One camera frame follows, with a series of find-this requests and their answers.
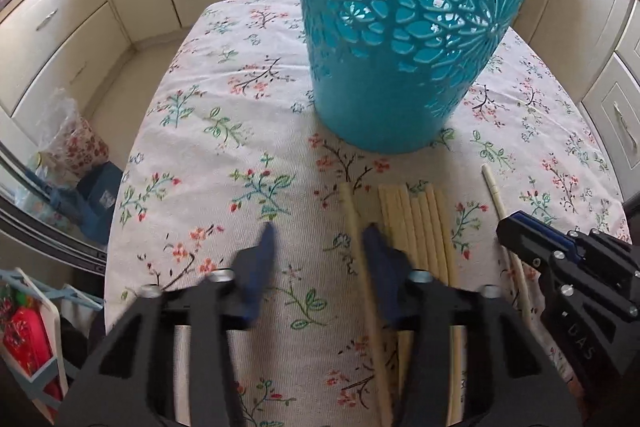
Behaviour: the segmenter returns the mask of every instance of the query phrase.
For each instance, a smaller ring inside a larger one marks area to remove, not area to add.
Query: bamboo stick
[[[418,198],[411,198],[411,215],[414,220],[415,242],[418,253],[418,263],[415,267],[418,270],[428,270],[429,258],[427,257],[427,241],[424,238],[422,212],[420,211],[420,201],[418,201]]]
[[[440,272],[438,271],[438,256],[436,254],[436,243],[433,238],[433,225],[431,224],[431,212],[429,210],[429,202],[424,192],[418,194],[418,203],[420,204],[420,212],[422,213],[422,226],[424,229],[424,241],[427,248],[427,270],[437,279]]]
[[[414,221],[410,219],[410,224],[406,221],[400,188],[395,185],[389,185],[385,187],[385,190],[388,203],[387,213],[391,222],[392,246],[396,250],[403,251],[407,255],[409,263],[415,266],[417,262],[415,233],[412,240],[409,230],[411,227],[411,232],[413,231]],[[398,388],[400,393],[402,393],[402,387],[409,368],[413,341],[414,334],[412,331],[398,331]]]
[[[376,372],[376,388],[381,427],[391,427],[393,412],[391,407],[391,391],[386,373],[385,354],[382,342],[382,328],[378,320],[378,311],[373,288],[369,279],[367,259],[362,247],[362,229],[353,204],[351,186],[340,184],[340,197],[346,214],[347,230],[351,236],[351,254],[358,263],[358,283],[363,297],[365,325],[369,335],[371,358]]]
[[[482,164],[482,175],[484,176],[484,181],[491,193],[491,198],[494,200],[495,211],[498,214],[498,219],[504,219],[507,217],[507,211],[505,210],[502,198],[500,197],[500,189],[498,188],[498,184],[495,182],[494,173],[492,172],[491,167],[486,163]],[[531,300],[529,298],[529,287],[527,286],[527,279],[524,275],[522,261],[520,261],[518,256],[511,251],[509,252],[509,258],[511,261],[511,267],[513,268],[516,276],[518,304],[520,306],[520,311],[522,312],[522,318],[524,319],[527,328],[530,329],[532,327]]]
[[[444,250],[447,256],[447,274],[449,275],[449,286],[460,287],[460,274],[456,263],[456,250],[451,241],[451,223],[449,219],[449,202],[444,193],[435,189],[436,204],[440,225],[442,227],[442,237],[444,240]],[[462,327],[453,326],[451,328],[451,367],[450,367],[450,389],[449,389],[449,409],[447,410],[447,425],[454,425],[462,421],[462,358],[463,342]]]
[[[444,241],[442,239],[442,227],[440,225],[440,216],[438,215],[438,206],[436,204],[436,196],[433,191],[433,185],[428,184],[426,187],[427,202],[429,203],[429,212],[431,214],[431,225],[433,227],[433,239],[436,245],[436,256],[438,260],[438,279],[449,284],[449,273],[447,271],[447,255],[444,252]]]

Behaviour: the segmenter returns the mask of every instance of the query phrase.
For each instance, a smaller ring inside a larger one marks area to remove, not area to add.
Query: white handle
[[[84,71],[84,69],[85,69],[85,68],[86,68],[86,62],[82,65],[82,68],[80,68],[80,69],[78,70],[78,73],[76,73],[76,76],[74,76],[74,77],[73,77],[73,79],[71,80],[71,82],[69,82],[69,86],[70,86],[71,84],[73,84],[73,83],[78,79],[78,76],[80,76],[80,75],[82,74],[82,72]]]
[[[53,10],[53,12],[51,12],[49,15],[47,15],[46,17],[44,17],[44,20],[38,24],[36,26],[36,31],[39,32],[41,29],[44,28],[44,26],[46,26],[47,24],[49,24],[49,21],[51,19],[53,19],[53,16],[58,13],[58,8],[56,8],[55,10]]]
[[[629,126],[626,123],[625,117],[622,115],[622,111],[620,111],[620,108],[618,107],[618,102],[613,103],[613,110],[616,112],[616,116],[618,117],[618,120],[620,120],[620,124],[622,125],[623,129],[626,131],[626,134],[631,139],[631,142],[634,145],[634,150],[638,150],[638,140],[636,140],[636,137],[634,137],[631,134],[631,131],[629,131]]]

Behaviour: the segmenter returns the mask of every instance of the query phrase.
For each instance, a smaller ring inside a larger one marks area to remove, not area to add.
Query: red bag
[[[30,377],[52,357],[42,318],[33,309],[18,308],[4,328],[2,343]],[[44,392],[62,401],[57,378],[47,384]],[[50,407],[48,409],[52,415],[56,413]]]

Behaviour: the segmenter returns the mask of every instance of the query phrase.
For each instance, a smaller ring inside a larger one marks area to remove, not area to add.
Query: plastic bag
[[[47,153],[37,153],[28,162],[27,168],[54,187],[74,188],[78,185],[78,178],[65,168],[61,168]],[[16,188],[14,203],[20,210],[62,232],[72,233],[77,228],[67,217],[56,212],[52,206],[25,187]]]
[[[109,147],[80,115],[76,100],[64,89],[52,96],[38,122],[40,151],[49,153],[73,174],[82,178],[109,160]]]

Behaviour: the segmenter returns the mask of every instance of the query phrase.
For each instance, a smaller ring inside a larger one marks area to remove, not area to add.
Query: teal plastic basket
[[[362,149],[429,144],[522,0],[301,0],[316,110]]]

